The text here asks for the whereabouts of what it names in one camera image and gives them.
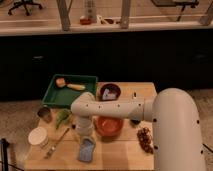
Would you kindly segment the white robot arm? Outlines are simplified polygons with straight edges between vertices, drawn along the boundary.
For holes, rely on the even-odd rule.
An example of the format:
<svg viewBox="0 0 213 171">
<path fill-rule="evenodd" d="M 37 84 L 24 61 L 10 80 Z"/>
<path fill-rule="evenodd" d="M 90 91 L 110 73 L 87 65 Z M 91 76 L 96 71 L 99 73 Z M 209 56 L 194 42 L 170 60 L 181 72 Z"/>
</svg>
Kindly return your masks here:
<svg viewBox="0 0 213 171">
<path fill-rule="evenodd" d="M 83 136 L 90 132 L 92 116 L 151 122 L 155 171 L 206 171 L 198 109 L 181 89 L 165 89 L 151 100 L 96 101 L 84 92 L 70 109 Z"/>
</svg>

